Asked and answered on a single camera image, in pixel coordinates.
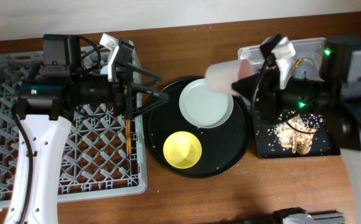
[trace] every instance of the yellow cup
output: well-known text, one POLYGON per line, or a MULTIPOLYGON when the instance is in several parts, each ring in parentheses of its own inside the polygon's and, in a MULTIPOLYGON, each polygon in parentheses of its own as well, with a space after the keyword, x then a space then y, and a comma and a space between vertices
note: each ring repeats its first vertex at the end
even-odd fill
POLYGON ((164 143, 164 157, 173 167, 186 169, 194 166, 201 157, 199 139, 186 131, 171 134, 164 143))

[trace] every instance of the brown wooden surface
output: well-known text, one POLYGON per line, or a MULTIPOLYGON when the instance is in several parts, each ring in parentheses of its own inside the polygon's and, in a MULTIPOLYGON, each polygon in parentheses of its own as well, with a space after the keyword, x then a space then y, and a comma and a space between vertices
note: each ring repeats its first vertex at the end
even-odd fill
MULTIPOLYGON (((132 40, 143 68, 160 74, 163 87, 181 77, 203 75, 213 63, 236 59, 240 47, 260 44, 276 33, 291 40, 361 35, 361 12, 110 34, 132 40)), ((101 34, 86 36, 98 42, 101 34)), ((40 39, 0 42, 0 54, 41 49, 40 39)), ((230 222, 289 207, 338 210, 345 213, 347 223, 355 223, 352 190, 340 157, 263 160, 255 151, 253 142, 233 169, 199 180, 173 174, 147 153, 145 193, 61 203, 59 223, 230 222)), ((5 215, 6 210, 0 212, 0 223, 5 215)))

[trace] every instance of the black round tray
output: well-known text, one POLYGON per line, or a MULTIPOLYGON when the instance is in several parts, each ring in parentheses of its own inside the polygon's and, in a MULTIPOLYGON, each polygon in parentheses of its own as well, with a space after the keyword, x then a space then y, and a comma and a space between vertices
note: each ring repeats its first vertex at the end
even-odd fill
POLYGON ((246 105, 239 97, 233 97, 230 117, 218 127, 198 128, 182 116, 179 97, 190 82, 199 78, 176 81, 162 91, 169 95, 169 102, 143 115, 144 140, 153 157, 176 174, 191 178, 219 175, 232 168, 251 145, 253 125, 246 105), (187 169, 172 167, 162 151, 165 140, 172 133, 187 131, 200 140, 202 155, 196 165, 187 169))

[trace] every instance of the green light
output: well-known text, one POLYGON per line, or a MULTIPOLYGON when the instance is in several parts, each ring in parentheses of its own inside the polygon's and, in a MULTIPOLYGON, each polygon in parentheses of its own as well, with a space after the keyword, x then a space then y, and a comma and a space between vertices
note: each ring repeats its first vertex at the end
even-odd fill
POLYGON ((299 103, 298 103, 298 107, 299 107, 299 108, 303 108, 305 105, 306 105, 306 104, 303 103, 303 102, 299 102, 299 103))
POLYGON ((325 50, 324 50, 324 54, 325 54, 326 56, 329 56, 329 55, 331 54, 331 50, 325 49, 325 50))

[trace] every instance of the gray dish rack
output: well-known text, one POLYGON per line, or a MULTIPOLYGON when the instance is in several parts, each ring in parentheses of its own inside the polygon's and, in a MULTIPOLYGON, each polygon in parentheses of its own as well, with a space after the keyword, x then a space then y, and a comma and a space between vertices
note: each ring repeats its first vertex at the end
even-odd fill
MULTIPOLYGON (((83 47, 89 51, 92 47, 83 47)), ((101 67, 107 64, 109 52, 101 53, 101 67)), ((17 163, 18 128, 11 119, 14 88, 26 78, 30 69, 43 59, 43 52, 0 55, 0 211, 9 206, 17 163)), ((96 54, 83 61, 85 68, 97 63, 96 54)), ((140 62, 133 52, 133 63, 140 62)), ((134 73, 135 83, 141 75, 134 73)), ((136 96, 138 107, 142 95, 136 96)), ((82 112, 102 114, 106 105, 97 108, 83 105, 82 112)), ((58 202, 74 202, 143 193, 148 186, 146 151, 142 116, 132 123, 132 152, 126 155, 125 121, 107 109, 101 118, 84 118, 75 113, 71 132, 63 152, 58 202)))

